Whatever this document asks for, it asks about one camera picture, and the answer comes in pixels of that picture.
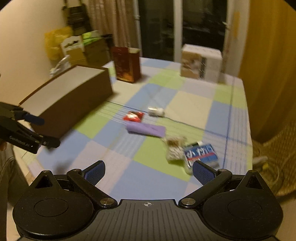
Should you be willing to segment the blue toothpick box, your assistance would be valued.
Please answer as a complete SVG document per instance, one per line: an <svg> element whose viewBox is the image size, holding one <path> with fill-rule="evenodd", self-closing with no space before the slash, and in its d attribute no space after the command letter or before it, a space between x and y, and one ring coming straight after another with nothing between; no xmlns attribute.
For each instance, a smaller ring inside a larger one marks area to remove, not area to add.
<svg viewBox="0 0 296 241"><path fill-rule="evenodd" d="M201 161L206 165L217 168L219 158L211 144L199 144L198 142L183 147L184 168L189 175L193 174L193 164L195 161Z"/></svg>

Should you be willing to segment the cotton swab bag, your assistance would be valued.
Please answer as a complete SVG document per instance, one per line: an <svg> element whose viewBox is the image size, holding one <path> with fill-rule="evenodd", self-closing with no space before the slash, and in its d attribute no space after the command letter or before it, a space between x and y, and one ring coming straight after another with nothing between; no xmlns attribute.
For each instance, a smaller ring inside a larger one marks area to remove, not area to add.
<svg viewBox="0 0 296 241"><path fill-rule="evenodd" d="M166 150L166 160L171 163L184 159L184 150L181 146L168 146Z"/></svg>

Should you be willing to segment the red snack packet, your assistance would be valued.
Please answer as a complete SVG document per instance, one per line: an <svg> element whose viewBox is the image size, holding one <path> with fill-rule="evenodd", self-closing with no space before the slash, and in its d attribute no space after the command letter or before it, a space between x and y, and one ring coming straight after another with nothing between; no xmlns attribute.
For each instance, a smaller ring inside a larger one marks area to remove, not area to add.
<svg viewBox="0 0 296 241"><path fill-rule="evenodd" d="M137 123L141 123L143 117L144 113L141 111L129 111L122 119L124 121L134 121Z"/></svg>

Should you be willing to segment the white pill bottle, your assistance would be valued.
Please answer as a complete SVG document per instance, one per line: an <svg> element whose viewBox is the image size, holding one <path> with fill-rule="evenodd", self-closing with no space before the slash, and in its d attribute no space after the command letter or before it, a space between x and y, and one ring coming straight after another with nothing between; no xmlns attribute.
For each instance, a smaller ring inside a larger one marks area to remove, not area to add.
<svg viewBox="0 0 296 241"><path fill-rule="evenodd" d="M149 116L164 117L165 110L163 108L148 107Z"/></svg>

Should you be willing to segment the brown open storage box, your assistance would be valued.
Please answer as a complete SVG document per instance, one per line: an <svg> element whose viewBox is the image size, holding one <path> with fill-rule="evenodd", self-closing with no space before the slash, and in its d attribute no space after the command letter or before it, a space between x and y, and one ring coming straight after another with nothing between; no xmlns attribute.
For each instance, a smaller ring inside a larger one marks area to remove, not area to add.
<svg viewBox="0 0 296 241"><path fill-rule="evenodd" d="M107 68L75 65L38 87L20 106L44 119L41 126L31 125L36 133L61 138L112 94Z"/></svg>

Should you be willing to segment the silver plastic bag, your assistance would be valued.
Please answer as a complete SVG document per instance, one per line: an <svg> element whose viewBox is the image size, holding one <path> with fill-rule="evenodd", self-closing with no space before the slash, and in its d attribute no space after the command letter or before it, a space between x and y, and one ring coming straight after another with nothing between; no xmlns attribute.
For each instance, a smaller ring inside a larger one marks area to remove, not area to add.
<svg viewBox="0 0 296 241"><path fill-rule="evenodd" d="M58 64L50 70L50 78L55 77L61 72L69 69L71 67L70 63L70 55L66 55L63 59L61 59Z"/></svg>

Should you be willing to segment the checkered tablecloth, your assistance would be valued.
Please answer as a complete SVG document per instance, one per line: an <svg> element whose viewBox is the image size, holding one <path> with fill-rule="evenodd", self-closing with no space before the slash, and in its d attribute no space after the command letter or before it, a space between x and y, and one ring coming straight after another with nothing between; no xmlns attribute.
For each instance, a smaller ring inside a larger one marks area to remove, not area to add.
<svg viewBox="0 0 296 241"><path fill-rule="evenodd" d="M30 174L64 174L104 161L98 188L117 200L180 199L200 187L184 165L168 161L173 138L196 143L188 158L207 156L215 169L245 174L252 143L243 82L223 75L218 83L182 77L179 63L143 58L142 78L119 81L112 63L113 95L62 138L57 149L21 157Z"/></svg>

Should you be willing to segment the yellow plastic bag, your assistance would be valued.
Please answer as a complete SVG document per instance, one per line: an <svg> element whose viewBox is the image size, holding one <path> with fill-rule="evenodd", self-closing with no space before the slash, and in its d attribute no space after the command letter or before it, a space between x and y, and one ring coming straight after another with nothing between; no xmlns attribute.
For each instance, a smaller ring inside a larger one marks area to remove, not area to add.
<svg viewBox="0 0 296 241"><path fill-rule="evenodd" d="M73 30L70 26L53 30L44 34L45 50L48 58L51 61L60 60L62 56L61 43L73 35Z"/></svg>

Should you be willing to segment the cardboard boxes pile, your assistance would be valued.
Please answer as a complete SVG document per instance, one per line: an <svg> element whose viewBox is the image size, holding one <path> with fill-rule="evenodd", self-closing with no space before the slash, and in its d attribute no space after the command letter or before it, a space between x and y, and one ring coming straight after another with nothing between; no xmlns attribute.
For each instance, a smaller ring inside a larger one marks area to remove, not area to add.
<svg viewBox="0 0 296 241"><path fill-rule="evenodd" d="M61 43L62 52L71 66L101 67L111 61L112 34L97 31L71 36Z"/></svg>

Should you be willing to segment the dark red gift box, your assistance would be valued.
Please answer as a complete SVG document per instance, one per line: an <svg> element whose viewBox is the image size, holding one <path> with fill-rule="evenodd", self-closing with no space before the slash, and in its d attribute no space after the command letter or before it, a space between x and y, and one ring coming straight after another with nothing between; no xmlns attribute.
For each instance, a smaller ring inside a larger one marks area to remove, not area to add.
<svg viewBox="0 0 296 241"><path fill-rule="evenodd" d="M112 47L113 63L118 80L135 83L141 77L140 49Z"/></svg>

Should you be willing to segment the folded stepladder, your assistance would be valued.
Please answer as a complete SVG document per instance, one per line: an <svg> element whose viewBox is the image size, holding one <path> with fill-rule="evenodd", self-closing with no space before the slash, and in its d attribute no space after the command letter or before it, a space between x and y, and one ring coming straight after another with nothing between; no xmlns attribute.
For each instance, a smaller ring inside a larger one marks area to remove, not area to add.
<svg viewBox="0 0 296 241"><path fill-rule="evenodd" d="M93 31L86 4L83 1L79 1L79 5L72 7L69 7L67 0L63 0L63 2L62 12L66 24L71 27L74 36Z"/></svg>

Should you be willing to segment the white brown carton box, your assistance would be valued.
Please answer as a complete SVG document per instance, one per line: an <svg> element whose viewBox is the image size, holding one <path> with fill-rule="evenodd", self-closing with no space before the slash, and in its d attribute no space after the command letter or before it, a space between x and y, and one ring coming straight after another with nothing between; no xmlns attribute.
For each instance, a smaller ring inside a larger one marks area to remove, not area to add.
<svg viewBox="0 0 296 241"><path fill-rule="evenodd" d="M220 50L184 44L182 47L180 75L217 83L220 77L222 61Z"/></svg>

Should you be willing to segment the orange curtain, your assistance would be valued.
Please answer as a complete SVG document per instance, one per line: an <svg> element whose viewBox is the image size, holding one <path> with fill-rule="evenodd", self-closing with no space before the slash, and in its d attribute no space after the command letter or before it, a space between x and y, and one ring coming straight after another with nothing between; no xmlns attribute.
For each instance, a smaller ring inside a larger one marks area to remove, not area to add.
<svg viewBox="0 0 296 241"><path fill-rule="evenodd" d="M251 137L265 142L295 120L295 1L250 1L239 72Z"/></svg>

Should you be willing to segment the beige curtain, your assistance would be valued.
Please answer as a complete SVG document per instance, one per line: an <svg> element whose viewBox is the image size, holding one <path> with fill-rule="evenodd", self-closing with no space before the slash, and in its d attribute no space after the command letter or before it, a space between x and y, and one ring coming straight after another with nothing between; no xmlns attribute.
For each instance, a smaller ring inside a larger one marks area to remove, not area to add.
<svg viewBox="0 0 296 241"><path fill-rule="evenodd" d="M140 48L134 1L88 1L91 25L100 35L111 34L116 47Z"/></svg>

